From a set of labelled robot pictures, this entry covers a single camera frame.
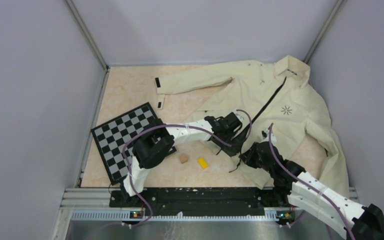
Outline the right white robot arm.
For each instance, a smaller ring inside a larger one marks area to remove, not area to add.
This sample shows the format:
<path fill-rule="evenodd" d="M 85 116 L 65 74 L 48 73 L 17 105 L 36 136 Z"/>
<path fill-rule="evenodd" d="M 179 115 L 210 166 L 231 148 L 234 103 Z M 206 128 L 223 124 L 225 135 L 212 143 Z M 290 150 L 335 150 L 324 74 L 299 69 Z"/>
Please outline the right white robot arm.
<path fill-rule="evenodd" d="M 255 142 L 239 159 L 269 173 L 277 205 L 301 208 L 345 240 L 384 240 L 384 214 L 379 207 L 365 206 L 337 193 L 301 165 L 284 159 L 272 143 Z"/>

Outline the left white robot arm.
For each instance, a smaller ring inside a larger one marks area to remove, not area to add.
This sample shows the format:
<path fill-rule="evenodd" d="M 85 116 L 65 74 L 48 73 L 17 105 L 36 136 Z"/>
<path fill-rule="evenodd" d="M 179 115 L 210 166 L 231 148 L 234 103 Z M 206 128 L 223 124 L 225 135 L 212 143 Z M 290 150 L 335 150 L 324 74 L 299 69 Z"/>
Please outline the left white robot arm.
<path fill-rule="evenodd" d="M 126 142 L 120 151 L 127 166 L 127 176 L 120 190 L 121 200 L 129 207 L 140 202 L 140 193 L 151 169 L 169 155 L 170 150 L 180 144 L 196 141 L 211 141 L 231 148 L 232 138 L 242 128 L 244 118 L 238 111 L 227 116 L 205 116 L 188 123 L 163 123 L 152 120 L 139 134 Z"/>

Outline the cream zip-up jacket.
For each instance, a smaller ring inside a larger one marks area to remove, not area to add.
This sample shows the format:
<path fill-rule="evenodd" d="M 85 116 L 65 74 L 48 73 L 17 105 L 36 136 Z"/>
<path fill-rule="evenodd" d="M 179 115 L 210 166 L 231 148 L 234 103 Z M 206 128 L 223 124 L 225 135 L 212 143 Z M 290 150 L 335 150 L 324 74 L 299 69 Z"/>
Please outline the cream zip-up jacket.
<path fill-rule="evenodd" d="M 306 135 L 325 149 L 319 180 L 337 193 L 349 196 L 349 176 L 340 140 L 334 131 L 324 99 L 309 84 L 311 68 L 293 56 L 275 63 L 242 60 L 205 65 L 166 76 L 156 81 L 158 95 L 174 95 L 224 85 L 188 121 L 206 116 L 224 117 L 236 109 L 255 121 L 242 149 L 262 141 L 262 131 L 272 127 L 273 145 L 290 159 Z"/>

